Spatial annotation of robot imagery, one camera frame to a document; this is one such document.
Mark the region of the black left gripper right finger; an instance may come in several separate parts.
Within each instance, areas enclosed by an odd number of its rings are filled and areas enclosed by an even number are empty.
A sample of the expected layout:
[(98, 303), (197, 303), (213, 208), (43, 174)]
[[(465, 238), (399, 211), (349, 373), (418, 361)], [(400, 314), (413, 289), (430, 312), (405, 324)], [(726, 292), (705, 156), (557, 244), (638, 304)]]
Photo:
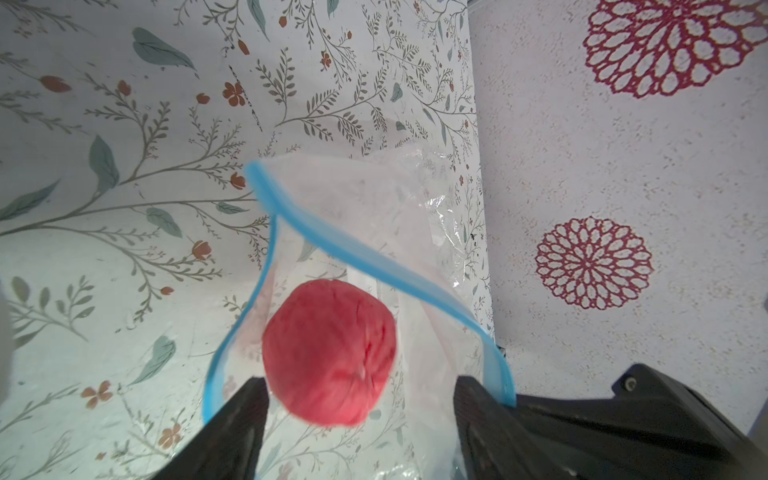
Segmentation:
[(459, 376), (453, 408), (468, 479), (545, 480), (573, 475), (550, 459), (523, 426), (473, 377)]

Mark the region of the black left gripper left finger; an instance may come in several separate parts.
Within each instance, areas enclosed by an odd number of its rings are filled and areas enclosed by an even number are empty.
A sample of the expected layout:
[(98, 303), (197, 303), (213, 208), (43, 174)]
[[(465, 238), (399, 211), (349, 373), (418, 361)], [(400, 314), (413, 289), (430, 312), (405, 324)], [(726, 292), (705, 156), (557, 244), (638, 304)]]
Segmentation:
[(153, 479), (254, 480), (268, 409), (266, 381), (249, 379)]

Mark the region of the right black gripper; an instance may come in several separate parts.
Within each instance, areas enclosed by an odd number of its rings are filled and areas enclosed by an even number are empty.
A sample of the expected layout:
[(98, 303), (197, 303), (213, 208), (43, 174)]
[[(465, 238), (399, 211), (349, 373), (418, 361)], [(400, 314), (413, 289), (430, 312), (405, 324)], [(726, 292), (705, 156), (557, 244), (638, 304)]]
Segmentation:
[(511, 413), (576, 479), (764, 479), (767, 456), (703, 395), (645, 364), (610, 398), (521, 395)]

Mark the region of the pink red toy ball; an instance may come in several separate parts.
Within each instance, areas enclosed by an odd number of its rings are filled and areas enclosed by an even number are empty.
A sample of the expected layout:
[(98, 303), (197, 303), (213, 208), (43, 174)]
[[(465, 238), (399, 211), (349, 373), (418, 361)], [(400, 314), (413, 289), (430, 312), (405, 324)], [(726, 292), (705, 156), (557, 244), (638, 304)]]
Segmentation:
[(262, 337), (265, 374), (294, 416), (323, 427), (363, 423), (397, 353), (397, 327), (377, 298), (340, 280), (295, 288)]

